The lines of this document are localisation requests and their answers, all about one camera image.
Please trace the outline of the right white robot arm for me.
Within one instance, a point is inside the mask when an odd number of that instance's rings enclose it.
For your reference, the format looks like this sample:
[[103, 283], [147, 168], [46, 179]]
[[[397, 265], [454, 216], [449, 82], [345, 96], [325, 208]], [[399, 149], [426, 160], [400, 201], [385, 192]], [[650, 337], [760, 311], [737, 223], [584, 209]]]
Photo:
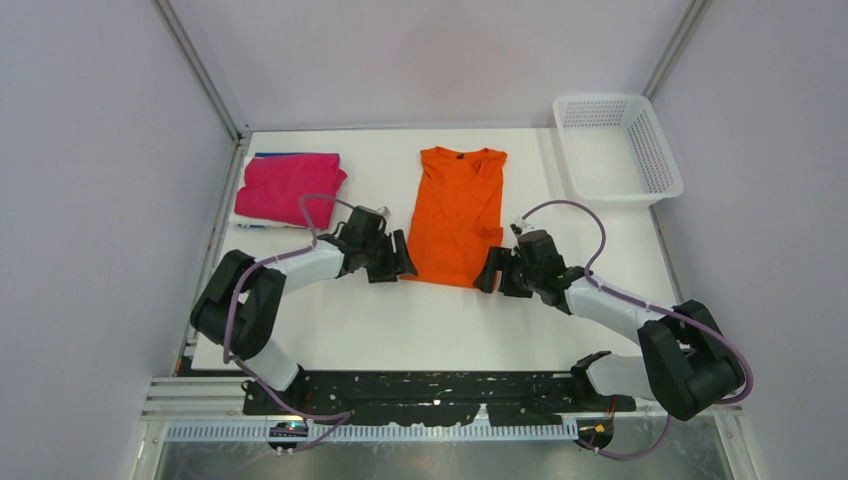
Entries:
[[686, 421], [708, 407], [748, 393], [748, 367], [728, 345], [710, 311], [697, 301], [652, 303], [569, 266], [544, 230], [520, 233], [514, 248], [490, 248], [473, 285], [484, 293], [541, 301], [591, 320], [637, 345], [637, 356], [600, 351], [578, 360], [571, 397], [596, 410], [621, 395], [658, 402]]

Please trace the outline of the orange t shirt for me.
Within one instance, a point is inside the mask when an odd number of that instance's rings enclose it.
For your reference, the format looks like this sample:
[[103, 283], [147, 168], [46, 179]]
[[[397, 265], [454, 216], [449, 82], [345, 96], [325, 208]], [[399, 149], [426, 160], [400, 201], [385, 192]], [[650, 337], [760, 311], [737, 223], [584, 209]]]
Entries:
[[489, 249], [503, 240], [508, 155], [433, 147], [420, 152], [422, 175], [407, 237], [417, 269], [406, 280], [471, 288]]

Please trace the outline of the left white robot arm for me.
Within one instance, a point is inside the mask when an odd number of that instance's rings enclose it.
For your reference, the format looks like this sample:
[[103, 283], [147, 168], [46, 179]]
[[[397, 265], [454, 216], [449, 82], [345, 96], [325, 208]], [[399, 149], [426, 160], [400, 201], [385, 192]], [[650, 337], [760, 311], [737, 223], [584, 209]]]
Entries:
[[360, 269], [370, 283], [395, 282], [418, 271], [403, 231], [387, 232], [377, 211], [355, 207], [332, 233], [307, 247], [257, 259], [231, 250], [220, 260], [191, 314], [190, 324], [223, 348], [225, 358], [257, 375], [269, 387], [268, 400], [280, 412], [298, 412], [307, 398], [296, 380], [302, 367], [273, 340], [281, 300], [312, 284]]

